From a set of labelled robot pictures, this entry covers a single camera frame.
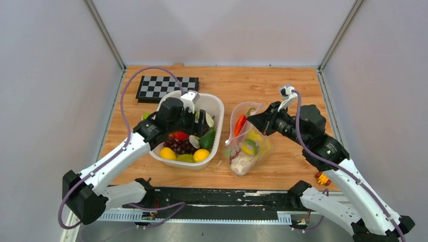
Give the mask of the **small lego toy left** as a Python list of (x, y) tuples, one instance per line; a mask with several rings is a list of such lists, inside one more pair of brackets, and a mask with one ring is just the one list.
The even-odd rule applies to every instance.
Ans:
[(146, 120), (148, 118), (150, 118), (150, 113), (144, 113), (143, 116), (141, 117), (141, 120)]

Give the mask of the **yellow lemon toy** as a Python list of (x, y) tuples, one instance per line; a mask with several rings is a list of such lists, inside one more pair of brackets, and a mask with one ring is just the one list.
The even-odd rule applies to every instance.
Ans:
[(206, 149), (198, 149), (193, 154), (194, 162), (202, 162), (210, 156), (210, 152)]
[(176, 160), (176, 153), (169, 147), (163, 147), (159, 152), (159, 157), (167, 160)]

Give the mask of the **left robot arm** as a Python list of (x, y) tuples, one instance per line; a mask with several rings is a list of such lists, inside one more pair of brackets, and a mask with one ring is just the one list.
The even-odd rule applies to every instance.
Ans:
[(158, 111), (140, 121), (127, 138), (94, 165), (75, 173), (70, 170), (63, 176), (63, 200), (60, 208), (67, 206), (88, 225), (106, 210), (137, 203), (142, 208), (154, 204), (154, 194), (143, 180), (111, 186), (110, 183), (138, 158), (148, 154), (165, 142), (169, 134), (182, 131), (192, 134), (195, 123), (197, 98), (183, 95), (170, 97), (160, 104)]

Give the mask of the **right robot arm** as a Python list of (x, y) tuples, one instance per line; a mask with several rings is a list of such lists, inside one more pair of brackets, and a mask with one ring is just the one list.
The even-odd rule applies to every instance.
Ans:
[(330, 178), (351, 204), (335, 202), (301, 180), (289, 190), (292, 209), (305, 207), (320, 213), (354, 241), (405, 241), (414, 221), (390, 208), (364, 180), (347, 150), (326, 133), (326, 118), (315, 105), (299, 105), (291, 116), (277, 101), (248, 121), (263, 135), (279, 133), (299, 144), (306, 161)]

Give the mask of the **white plastic basket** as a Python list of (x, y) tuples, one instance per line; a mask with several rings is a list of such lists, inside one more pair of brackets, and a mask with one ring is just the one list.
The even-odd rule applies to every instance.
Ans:
[(225, 107), (217, 96), (199, 93), (195, 104), (195, 121), (205, 117), (201, 134), (173, 133), (166, 142), (150, 151), (152, 158), (172, 167), (203, 170), (215, 157), (223, 129)]

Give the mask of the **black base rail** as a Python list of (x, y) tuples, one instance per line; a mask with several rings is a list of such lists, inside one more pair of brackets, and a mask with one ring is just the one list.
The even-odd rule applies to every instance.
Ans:
[(278, 212), (308, 214), (286, 191), (160, 187), (150, 190), (137, 206), (165, 208), (180, 202), (185, 206), (174, 219), (275, 220)]

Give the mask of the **yellow napa cabbage toy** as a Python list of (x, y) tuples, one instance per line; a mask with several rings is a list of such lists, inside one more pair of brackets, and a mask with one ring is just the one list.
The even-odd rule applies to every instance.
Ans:
[(239, 154), (230, 160), (230, 168), (235, 175), (243, 176), (273, 152), (273, 144), (267, 136), (255, 129), (250, 129), (239, 139), (232, 149)]

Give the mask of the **white eggplant toy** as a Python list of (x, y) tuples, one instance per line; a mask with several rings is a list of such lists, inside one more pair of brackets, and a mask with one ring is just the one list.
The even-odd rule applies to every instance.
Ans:
[(203, 109), (197, 110), (195, 113), (195, 121), (199, 122), (200, 117), (203, 116), (203, 119), (205, 121), (205, 124), (210, 127), (213, 128), (214, 127), (214, 120), (213, 118), (207, 114), (207, 112)]

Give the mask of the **white garlic toy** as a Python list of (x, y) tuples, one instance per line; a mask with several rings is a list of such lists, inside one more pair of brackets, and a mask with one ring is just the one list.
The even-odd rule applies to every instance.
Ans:
[(195, 149), (200, 149), (200, 138), (194, 135), (189, 136), (189, 142)]

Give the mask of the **black white checkerboard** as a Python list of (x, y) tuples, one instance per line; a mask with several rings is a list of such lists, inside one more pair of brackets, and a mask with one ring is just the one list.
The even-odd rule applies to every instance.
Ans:
[[(178, 77), (185, 91), (199, 90), (198, 77)], [(170, 92), (180, 88), (174, 78), (170, 76), (142, 76), (136, 93), (139, 103), (159, 103)]]

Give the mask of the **orange carrot toy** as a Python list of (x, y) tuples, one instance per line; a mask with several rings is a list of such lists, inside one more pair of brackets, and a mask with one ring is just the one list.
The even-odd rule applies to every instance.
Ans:
[(248, 109), (248, 111), (245, 114), (241, 115), (238, 118), (238, 120), (237, 120), (237, 122), (235, 124), (235, 128), (234, 128), (234, 136), (235, 137), (237, 137), (240, 134), (243, 126), (247, 122), (247, 117), (250, 116), (251, 112), (254, 111), (254, 110), (256, 110), (256, 108), (252, 107), (252, 108)]

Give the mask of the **yellow red toy car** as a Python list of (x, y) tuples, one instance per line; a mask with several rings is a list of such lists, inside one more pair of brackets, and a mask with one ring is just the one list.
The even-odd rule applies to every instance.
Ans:
[(323, 172), (317, 172), (314, 177), (317, 179), (319, 185), (329, 186), (332, 183)]

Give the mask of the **purple grapes toy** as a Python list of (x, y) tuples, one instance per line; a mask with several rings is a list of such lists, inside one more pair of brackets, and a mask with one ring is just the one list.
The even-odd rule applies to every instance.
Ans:
[(190, 143), (188, 138), (185, 140), (169, 138), (167, 141), (164, 142), (163, 146), (172, 149), (178, 155), (193, 155), (197, 151), (197, 148)]

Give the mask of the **clear zip top bag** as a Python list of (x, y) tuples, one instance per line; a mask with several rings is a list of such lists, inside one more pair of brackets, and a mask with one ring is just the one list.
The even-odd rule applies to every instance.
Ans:
[(230, 169), (236, 176), (244, 176), (273, 153), (270, 139), (247, 120), (249, 116), (260, 113), (262, 108), (261, 103), (242, 102), (231, 113), (225, 158), (229, 160)]

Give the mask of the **green yellow mango toy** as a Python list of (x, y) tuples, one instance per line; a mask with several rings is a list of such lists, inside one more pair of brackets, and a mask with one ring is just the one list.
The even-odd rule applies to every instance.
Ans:
[(192, 154), (181, 154), (177, 157), (176, 161), (194, 163)]

